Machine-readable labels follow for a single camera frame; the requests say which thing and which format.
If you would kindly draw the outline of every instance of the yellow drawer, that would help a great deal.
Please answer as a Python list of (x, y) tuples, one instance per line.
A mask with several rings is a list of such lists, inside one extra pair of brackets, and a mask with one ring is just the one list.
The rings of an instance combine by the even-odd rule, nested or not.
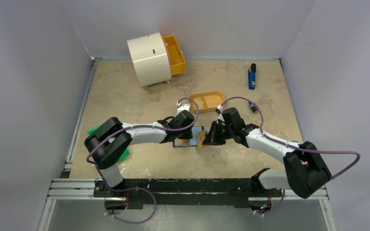
[(174, 35), (168, 35), (164, 37), (165, 44), (167, 45), (168, 58), (171, 66), (171, 76), (185, 72), (185, 59), (182, 55), (181, 49), (179, 49), (178, 42)]

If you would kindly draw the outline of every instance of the yellow tray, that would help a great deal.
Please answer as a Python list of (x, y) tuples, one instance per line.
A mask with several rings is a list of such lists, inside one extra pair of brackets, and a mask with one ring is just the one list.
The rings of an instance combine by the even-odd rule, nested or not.
[[(199, 113), (213, 112), (216, 107), (225, 101), (225, 97), (220, 91), (210, 91), (197, 94), (191, 94), (189, 96), (194, 100), (199, 107)], [(196, 113), (197, 109), (192, 103), (192, 113)]]
[(167, 52), (171, 66), (171, 76), (185, 72), (185, 59), (182, 55), (181, 49), (179, 49), (178, 42), (174, 35), (168, 35), (163, 37), (166, 44), (168, 44)]

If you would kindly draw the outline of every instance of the metal frame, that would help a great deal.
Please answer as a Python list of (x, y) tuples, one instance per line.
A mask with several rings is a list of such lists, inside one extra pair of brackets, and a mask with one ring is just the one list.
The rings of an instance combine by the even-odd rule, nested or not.
[[(102, 61), (101, 57), (92, 57), (93, 68), (86, 89), (80, 114), (73, 132), (72, 141), (65, 161), (64, 171), (70, 171), (73, 165), (73, 159), (76, 152), (77, 142), (79, 140), (81, 126), (87, 109), (87, 102), (93, 85), (94, 77), (97, 73), (97, 66)], [(38, 231), (47, 231), (50, 226), (53, 211), (58, 200), (104, 200), (105, 198), (93, 197), (95, 179), (53, 179), (46, 198), (46, 204), (40, 220)], [(107, 198), (107, 200), (125, 201), (124, 197)], [(251, 197), (249, 201), (267, 200), (264, 197)], [(286, 190), (285, 200), (303, 200), (292, 190)], [(329, 204), (327, 188), (324, 186), (311, 195), (306, 200), (319, 200), (323, 218), (328, 231), (336, 231), (334, 217)]]

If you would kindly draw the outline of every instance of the cable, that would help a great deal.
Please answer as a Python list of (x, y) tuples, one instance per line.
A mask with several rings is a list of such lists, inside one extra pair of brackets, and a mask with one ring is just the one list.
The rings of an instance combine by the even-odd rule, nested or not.
[(150, 192), (149, 190), (144, 189), (144, 188), (135, 187), (135, 188), (122, 189), (122, 190), (117, 190), (117, 189), (113, 189), (113, 188), (111, 188), (111, 187), (108, 185), (107, 181), (104, 179), (103, 174), (100, 172), (100, 169), (96, 166), (95, 162), (90, 160), (90, 157), (92, 157), (92, 156), (93, 156), (93, 154), (94, 154), (94, 153), (95, 153), (95, 152), (96, 152), (96, 151), (97, 151), (101, 146), (103, 146), (106, 142), (108, 142), (111, 138), (113, 138), (113, 137), (117, 136), (118, 134), (120, 134), (120, 133), (122, 133), (122, 132), (124, 132), (124, 131), (126, 131), (126, 130), (129, 130), (129, 129), (134, 129), (134, 128), (155, 128), (155, 129), (160, 129), (160, 130), (164, 130), (164, 131), (182, 131), (182, 130), (185, 130), (185, 129), (188, 129), (188, 128), (192, 127), (192, 126), (195, 124), (195, 122), (197, 121), (197, 119), (199, 118), (199, 107), (198, 107), (198, 104), (197, 104), (194, 100), (192, 100), (192, 99), (190, 99), (190, 98), (188, 98), (188, 97), (184, 97), (184, 98), (179, 99), (179, 100), (178, 100), (178, 102), (177, 102), (177, 104), (179, 104), (182, 100), (189, 100), (191, 103), (193, 103), (193, 104), (195, 105), (196, 110), (197, 110), (197, 115), (196, 115), (196, 117), (195, 117), (194, 121), (192, 121), (192, 123), (191, 123), (191, 124), (189, 124), (188, 126), (185, 126), (185, 127), (183, 127), (183, 128), (173, 129), (173, 128), (162, 128), (162, 127), (154, 127), (154, 126), (152, 126), (152, 125), (142, 125), (142, 124), (140, 124), (140, 125), (135, 125), (135, 126), (132, 126), (132, 127), (122, 128), (122, 129), (120, 129), (120, 130), (118, 130), (118, 131), (114, 132), (113, 134), (111, 134), (111, 135), (107, 136), (107, 138), (105, 138), (103, 141), (101, 141), (101, 142), (100, 142), (100, 143), (99, 143), (99, 144), (98, 144), (98, 145), (97, 145), (97, 146), (96, 146), (96, 147), (95, 147), (95, 148), (94, 148), (94, 149), (89, 153), (89, 155), (86, 157), (86, 161), (87, 161), (88, 163), (95, 165), (95, 167), (96, 167), (96, 169), (97, 169), (97, 172), (100, 174), (101, 178), (103, 179), (103, 184), (107, 187), (107, 189), (108, 189), (108, 190), (110, 190), (110, 191), (112, 191), (112, 192), (115, 192), (115, 193), (127, 192), (127, 191), (130, 191), (130, 190), (142, 190), (142, 191), (144, 191), (144, 192), (146, 192), (146, 193), (150, 194), (150, 196), (152, 197), (152, 200), (154, 201), (154, 209), (153, 209), (153, 211), (152, 211), (151, 215), (150, 215), (149, 217), (147, 217), (146, 219), (141, 220), (141, 221), (129, 221), (129, 220), (125, 220), (125, 219), (122, 219), (122, 218), (116, 217), (116, 216), (114, 216), (113, 214), (110, 214), (110, 213), (107, 211), (107, 206), (106, 206), (107, 201), (105, 201), (105, 202), (104, 202), (104, 209), (105, 209), (105, 211), (106, 211), (106, 212), (105, 212), (105, 215), (108, 215), (108, 216), (110, 216), (110, 217), (112, 217), (112, 218), (114, 218), (114, 219), (117, 219), (117, 220), (119, 220), (119, 221), (122, 221), (122, 222), (125, 222), (125, 223), (128, 223), (128, 224), (141, 224), (141, 223), (147, 222), (148, 220), (150, 220), (150, 219), (153, 217), (153, 215), (155, 214), (155, 211), (157, 210), (157, 200), (155, 199), (155, 196), (152, 194), (152, 192)]
[[(257, 104), (255, 104), (253, 101), (245, 98), (245, 97), (241, 97), (241, 96), (235, 96), (235, 97), (231, 97), (227, 100), (225, 100), (221, 106), (223, 106), (225, 103), (227, 103), (229, 100), (232, 100), (232, 99), (242, 99), (242, 100), (246, 100), (247, 102), (249, 102), (250, 104), (253, 104), (256, 108), (257, 108), (257, 111), (259, 111), (259, 114), (260, 114), (260, 119), (261, 119), (261, 122), (260, 122), (260, 126), (259, 126), (259, 129), (260, 129), (260, 132), (261, 134), (267, 138), (268, 140), (270, 141), (273, 141), (275, 143), (278, 143), (278, 144), (281, 144), (281, 145), (286, 145), (285, 142), (282, 142), (282, 141), (279, 141), (277, 139), (274, 139), (274, 138), (271, 138), (269, 137), (268, 135), (266, 135), (266, 133), (263, 131), (263, 123), (264, 123), (264, 117), (263, 117), (263, 114), (262, 114), (262, 111), (260, 110), (260, 108), (257, 106)], [(361, 158), (361, 154), (359, 154), (358, 152), (355, 152), (355, 151), (321, 151), (321, 150), (308, 150), (308, 149), (303, 149), (303, 148), (299, 148), (299, 147), (296, 147), (296, 146), (293, 146), (291, 144), (287, 144), (287, 147), (289, 148), (293, 148), (295, 150), (298, 150), (300, 152), (307, 152), (307, 153), (314, 153), (314, 154), (352, 154), (352, 155), (356, 155), (357, 157), (355, 158), (355, 160), (353, 162), (351, 162), (347, 167), (345, 167), (344, 169), (342, 169), (341, 171), (339, 171), (338, 173), (334, 174), (332, 177), (331, 177), (331, 180), (332, 179), (335, 179), (337, 177), (339, 177), (341, 174), (345, 173), (347, 170), (349, 170), (350, 168), (352, 168)], [(267, 214), (263, 214), (263, 216), (268, 216), (270, 214), (273, 214), (280, 206), (280, 204), (283, 202), (283, 199), (284, 199), (284, 195), (285, 195), (285, 192), (284, 192), (284, 189), (283, 189), (283, 195), (281, 197), (281, 200), (280, 202), (278, 203), (278, 205), (270, 210), (269, 213)]]

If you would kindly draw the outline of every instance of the wooden tabletop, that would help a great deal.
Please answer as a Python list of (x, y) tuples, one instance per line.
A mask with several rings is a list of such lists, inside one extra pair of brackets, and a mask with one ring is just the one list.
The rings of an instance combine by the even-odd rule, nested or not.
[[(103, 61), (98, 65), (81, 128), (70, 178), (97, 178), (96, 169), (85, 161), (83, 142), (87, 131), (110, 117), (126, 123), (152, 123), (176, 115), (178, 99), (193, 93), (220, 91), (225, 99), (243, 96), (256, 102), (264, 115), (264, 130), (286, 140), (302, 141), (283, 72), (278, 61), (259, 61), (256, 89), (248, 89), (247, 70), (252, 62), (187, 62), (185, 74), (173, 76), (170, 85), (159, 83), (144, 90), (139, 86), (132, 62)], [(260, 124), (248, 103), (232, 100), (245, 123)], [(215, 113), (200, 114), (195, 126), (210, 128)], [(257, 150), (233, 140), (226, 145), (173, 148), (172, 143), (130, 146), (130, 155), (119, 164), (125, 178), (247, 178), (265, 167), (283, 165)]]

